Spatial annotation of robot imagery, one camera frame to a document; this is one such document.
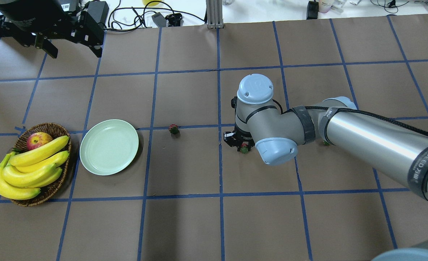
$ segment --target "red apple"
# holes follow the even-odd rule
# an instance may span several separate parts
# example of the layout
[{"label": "red apple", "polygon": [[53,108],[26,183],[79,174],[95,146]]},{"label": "red apple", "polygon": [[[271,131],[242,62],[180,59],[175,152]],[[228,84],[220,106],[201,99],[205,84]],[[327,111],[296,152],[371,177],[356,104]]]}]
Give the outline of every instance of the red apple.
[{"label": "red apple", "polygon": [[52,141],[50,134],[45,132],[36,132],[27,138],[27,149],[33,150]]}]

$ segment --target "white bottle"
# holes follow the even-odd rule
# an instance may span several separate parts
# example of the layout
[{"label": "white bottle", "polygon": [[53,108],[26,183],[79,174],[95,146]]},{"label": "white bottle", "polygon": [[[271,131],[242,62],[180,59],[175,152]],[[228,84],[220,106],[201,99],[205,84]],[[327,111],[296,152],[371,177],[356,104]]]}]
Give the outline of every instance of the white bottle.
[{"label": "white bottle", "polygon": [[326,13],[330,10],[335,0],[319,0],[319,12]]}]

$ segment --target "banana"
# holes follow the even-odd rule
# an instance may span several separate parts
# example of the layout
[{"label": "banana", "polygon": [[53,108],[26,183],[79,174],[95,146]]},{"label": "banana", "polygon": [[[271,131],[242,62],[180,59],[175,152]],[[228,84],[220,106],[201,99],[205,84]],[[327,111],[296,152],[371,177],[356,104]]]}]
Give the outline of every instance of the banana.
[{"label": "banana", "polygon": [[17,188],[7,183],[2,177],[2,171],[14,152],[7,154],[0,163],[0,195],[10,199],[26,200],[40,194],[40,188]]},{"label": "banana", "polygon": [[48,165],[50,163],[56,163],[57,166],[62,165],[66,162],[69,157],[69,152],[67,150],[63,152],[58,152],[57,154],[49,157],[48,159],[42,160],[41,162],[37,162],[33,165],[25,166],[25,167],[16,167],[22,173],[29,173],[40,169],[41,167]]},{"label": "banana", "polygon": [[51,163],[34,172],[22,173],[8,163],[2,170],[2,176],[6,182],[16,187],[30,187],[36,183],[46,180],[55,172],[55,169],[56,164]]},{"label": "banana", "polygon": [[32,185],[32,188],[42,188],[45,187],[46,185],[49,185],[50,183],[53,183],[55,180],[57,180],[60,176],[61,173],[63,172],[63,169],[61,167],[57,167],[55,169],[55,172],[53,172],[53,174],[48,177],[46,180],[36,183],[34,185]]},{"label": "banana", "polygon": [[58,137],[41,147],[12,156],[9,163],[15,167],[33,165],[58,152],[60,149],[65,147],[68,141],[68,136]]}]

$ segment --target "silver robotic arm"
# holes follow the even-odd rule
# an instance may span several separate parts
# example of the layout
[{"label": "silver robotic arm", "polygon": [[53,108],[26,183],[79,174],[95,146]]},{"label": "silver robotic arm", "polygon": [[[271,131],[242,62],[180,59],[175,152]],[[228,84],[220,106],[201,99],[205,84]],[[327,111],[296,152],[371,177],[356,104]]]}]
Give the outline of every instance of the silver robotic arm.
[{"label": "silver robotic arm", "polygon": [[224,133],[228,145],[256,146],[265,164],[280,165],[298,154],[298,145],[322,138],[428,200],[428,132],[358,111],[346,97],[282,112],[272,96],[266,76],[242,79],[232,99],[234,131]]}]

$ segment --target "light green plate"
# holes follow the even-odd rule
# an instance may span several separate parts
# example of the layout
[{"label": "light green plate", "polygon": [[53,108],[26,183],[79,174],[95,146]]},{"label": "light green plate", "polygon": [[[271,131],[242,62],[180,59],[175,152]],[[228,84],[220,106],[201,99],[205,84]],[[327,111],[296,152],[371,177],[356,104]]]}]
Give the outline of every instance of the light green plate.
[{"label": "light green plate", "polygon": [[138,135],[128,122],[106,120],[93,126],[80,144],[80,161],[93,174],[111,175],[125,169],[135,158]]}]

